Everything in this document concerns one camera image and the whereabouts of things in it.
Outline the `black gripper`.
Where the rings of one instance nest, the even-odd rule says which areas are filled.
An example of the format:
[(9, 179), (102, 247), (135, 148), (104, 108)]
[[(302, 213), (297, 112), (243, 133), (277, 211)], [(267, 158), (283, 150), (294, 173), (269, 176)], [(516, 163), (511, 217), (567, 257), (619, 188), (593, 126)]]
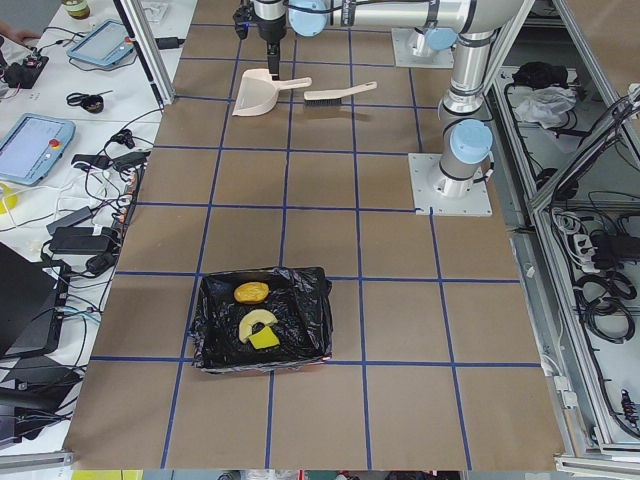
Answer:
[(234, 28), (240, 40), (248, 36), (249, 26), (258, 29), (266, 43), (268, 71), (274, 80), (280, 79), (281, 41), (287, 33), (286, 6), (283, 1), (241, 1), (233, 14)]

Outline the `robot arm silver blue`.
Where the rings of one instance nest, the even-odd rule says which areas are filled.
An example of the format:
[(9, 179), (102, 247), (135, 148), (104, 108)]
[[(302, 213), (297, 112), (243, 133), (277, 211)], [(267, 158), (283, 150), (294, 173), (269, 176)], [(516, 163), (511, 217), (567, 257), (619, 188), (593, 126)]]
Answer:
[(435, 191), (455, 198), (471, 187), (491, 151), (490, 131), (471, 116), (483, 104), (492, 44), (504, 25), (527, 10), (523, 1), (242, 1), (233, 20), (240, 39), (250, 26), (257, 28), (274, 79), (279, 78), (280, 43), (288, 29), (305, 37), (329, 25), (452, 30), (453, 71), (439, 107), (444, 151), (430, 180)]

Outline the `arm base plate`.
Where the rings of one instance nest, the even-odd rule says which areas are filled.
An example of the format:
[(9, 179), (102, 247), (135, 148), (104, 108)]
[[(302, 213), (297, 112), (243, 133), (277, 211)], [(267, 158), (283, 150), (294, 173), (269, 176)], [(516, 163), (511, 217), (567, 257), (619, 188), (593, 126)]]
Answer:
[(395, 65), (405, 68), (452, 69), (458, 34), (450, 28), (391, 30)]
[(493, 213), (484, 172), (453, 180), (440, 169), (441, 154), (410, 153), (408, 165), (414, 212), (417, 215), (490, 217)]

